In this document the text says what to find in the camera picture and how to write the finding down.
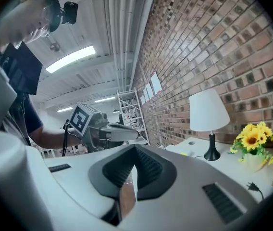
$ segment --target white table lamp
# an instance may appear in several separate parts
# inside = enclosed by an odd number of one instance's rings
[[[210,131],[209,149],[204,158],[215,161],[220,153],[215,148],[213,130],[222,128],[230,122],[227,110],[215,89],[207,89],[190,97],[190,128],[193,131]]]

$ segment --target black lamp base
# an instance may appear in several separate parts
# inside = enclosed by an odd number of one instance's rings
[[[209,149],[208,151],[204,154],[204,158],[208,161],[215,161],[220,158],[220,153],[217,151],[215,148],[215,142],[214,142],[214,134],[209,135]]]

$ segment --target lamp shade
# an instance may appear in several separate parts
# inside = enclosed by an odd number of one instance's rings
[[[190,97],[190,128],[212,131],[226,126],[229,115],[215,89],[207,89]]]

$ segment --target power cord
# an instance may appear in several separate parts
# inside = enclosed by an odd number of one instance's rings
[[[256,185],[254,184],[254,182],[252,182],[252,183],[248,182],[247,187],[248,187],[248,190],[260,192],[261,198],[262,198],[262,200],[263,200],[263,194],[262,194],[261,190],[258,188],[258,186],[256,186]]]
[[[65,127],[65,132],[64,132],[64,140],[63,140],[63,147],[62,147],[62,156],[66,155],[66,149],[67,149],[67,134],[68,134],[68,125]]]
[[[68,132],[68,131],[67,131],[67,133],[68,133],[69,135],[75,136],[76,138],[80,139],[80,138],[79,138],[78,136],[76,136],[75,134],[72,134],[72,133],[70,133],[70,132]]]

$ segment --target metal shelf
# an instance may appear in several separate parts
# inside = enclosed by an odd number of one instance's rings
[[[128,110],[132,110],[132,109],[138,109],[138,108],[136,107],[136,105],[129,105],[129,106],[122,107],[123,111],[128,111]]]
[[[149,143],[148,142],[149,141],[148,134],[147,134],[147,130],[145,127],[143,113],[141,110],[141,105],[140,105],[140,101],[138,99],[136,88],[134,88],[133,90],[123,91],[123,92],[117,91],[117,98],[118,98],[118,102],[119,102],[119,106],[121,109],[121,114],[124,119],[125,126],[131,127],[133,129],[137,130],[139,133],[144,132],[145,133],[145,136],[144,136],[145,142]],[[125,119],[124,115],[127,114],[125,111],[129,111],[132,109],[136,109],[135,114],[133,114],[133,116],[138,116],[138,117]]]
[[[144,140],[142,137],[139,137],[135,140],[132,140],[132,141],[128,141],[129,144],[147,144],[148,141],[147,140]]]
[[[139,117],[129,118],[129,119],[125,119],[125,121],[134,121],[134,120],[137,120],[137,119],[142,119],[142,117],[139,116]]]

